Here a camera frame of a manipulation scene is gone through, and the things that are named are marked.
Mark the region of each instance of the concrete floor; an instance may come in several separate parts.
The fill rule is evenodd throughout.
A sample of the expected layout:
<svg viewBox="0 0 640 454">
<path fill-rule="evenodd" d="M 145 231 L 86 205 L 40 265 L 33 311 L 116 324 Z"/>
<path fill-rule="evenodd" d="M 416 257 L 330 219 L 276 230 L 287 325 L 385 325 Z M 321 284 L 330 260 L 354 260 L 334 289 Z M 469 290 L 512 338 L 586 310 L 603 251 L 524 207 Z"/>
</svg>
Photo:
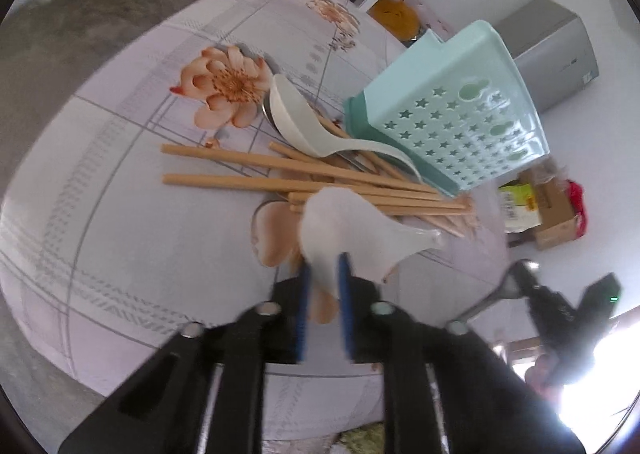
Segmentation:
<svg viewBox="0 0 640 454">
<path fill-rule="evenodd" d="M 0 26 L 0 198 L 25 153 L 103 63 L 195 0 L 53 0 Z M 0 384 L 48 453 L 101 401 L 26 342 L 0 296 Z"/>
</svg>

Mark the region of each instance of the brown cardboard box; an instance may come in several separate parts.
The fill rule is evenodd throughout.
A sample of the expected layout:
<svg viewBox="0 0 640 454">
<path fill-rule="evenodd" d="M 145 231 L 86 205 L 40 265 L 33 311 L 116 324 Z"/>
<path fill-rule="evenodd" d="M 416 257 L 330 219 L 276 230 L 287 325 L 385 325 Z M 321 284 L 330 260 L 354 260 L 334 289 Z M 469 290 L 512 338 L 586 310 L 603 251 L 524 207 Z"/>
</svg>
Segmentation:
<svg viewBox="0 0 640 454">
<path fill-rule="evenodd" d="M 519 174 L 521 183 L 532 183 L 530 171 Z M 533 228 L 538 249 L 547 249 L 575 239 L 574 208 L 555 180 L 533 186 L 542 224 Z"/>
</svg>

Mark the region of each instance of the floral tablecloth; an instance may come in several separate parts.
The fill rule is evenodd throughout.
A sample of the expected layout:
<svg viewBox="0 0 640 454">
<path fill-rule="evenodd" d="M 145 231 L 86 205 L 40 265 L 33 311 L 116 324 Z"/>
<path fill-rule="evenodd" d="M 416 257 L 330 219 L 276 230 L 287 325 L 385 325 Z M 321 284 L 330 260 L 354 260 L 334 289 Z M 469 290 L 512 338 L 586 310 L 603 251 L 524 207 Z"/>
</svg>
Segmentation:
<svg viewBox="0 0 640 454">
<path fill-rule="evenodd" d="M 200 0 L 108 62 L 40 136 L 2 205 L 2 293 L 34 349 L 107 395 L 182 323 L 227 323 L 267 299 L 299 260 L 294 214 L 272 196 L 169 187 L 161 175 L 268 171 L 159 147 L 270 154 L 279 136 L 256 103 L 272 72 L 338 118 L 402 50 L 347 0 Z M 497 196 L 491 185 L 474 194 L 476 238 L 415 255 L 388 280 L 386 296 L 425 322 L 485 295 L 506 265 Z M 315 297 L 306 363 L 268 367 L 265 439 L 382 416 L 380 373 L 328 352 L 335 301 Z"/>
</svg>

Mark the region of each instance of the silver appliance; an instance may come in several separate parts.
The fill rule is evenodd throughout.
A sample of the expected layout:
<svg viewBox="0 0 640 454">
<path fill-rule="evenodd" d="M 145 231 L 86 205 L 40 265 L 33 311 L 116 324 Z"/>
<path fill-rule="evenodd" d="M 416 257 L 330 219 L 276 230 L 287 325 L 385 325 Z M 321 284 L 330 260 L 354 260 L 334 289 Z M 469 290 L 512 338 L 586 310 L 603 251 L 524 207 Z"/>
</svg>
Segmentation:
<svg viewBox="0 0 640 454">
<path fill-rule="evenodd" d="M 581 18 L 551 0 L 533 0 L 494 27 L 538 112 L 571 96 L 599 74 Z"/>
</svg>

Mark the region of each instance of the screw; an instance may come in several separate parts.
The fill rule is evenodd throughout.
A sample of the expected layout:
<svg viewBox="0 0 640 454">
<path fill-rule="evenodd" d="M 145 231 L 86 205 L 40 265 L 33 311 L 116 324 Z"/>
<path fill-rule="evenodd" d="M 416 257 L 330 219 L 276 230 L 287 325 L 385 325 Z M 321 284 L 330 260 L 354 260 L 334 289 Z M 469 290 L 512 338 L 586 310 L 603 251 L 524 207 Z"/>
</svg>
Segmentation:
<svg viewBox="0 0 640 454">
<path fill-rule="evenodd" d="M 452 335 L 466 335 L 469 332 L 469 328 L 466 327 L 466 324 L 459 320 L 454 320 L 447 324 L 447 330 Z"/>
<path fill-rule="evenodd" d="M 204 326 L 199 322 L 189 322 L 180 330 L 180 335 L 186 339 L 198 338 L 204 332 Z"/>
<path fill-rule="evenodd" d="M 280 313 L 281 308 L 280 308 L 280 304 L 270 300 L 256 306 L 255 311 L 258 313 L 258 315 L 267 317 L 269 315 L 277 315 L 278 313 Z"/>
<path fill-rule="evenodd" d="M 396 308 L 388 302 L 376 302 L 371 305 L 371 312 L 375 315 L 391 315 L 394 311 L 396 311 Z"/>
</svg>

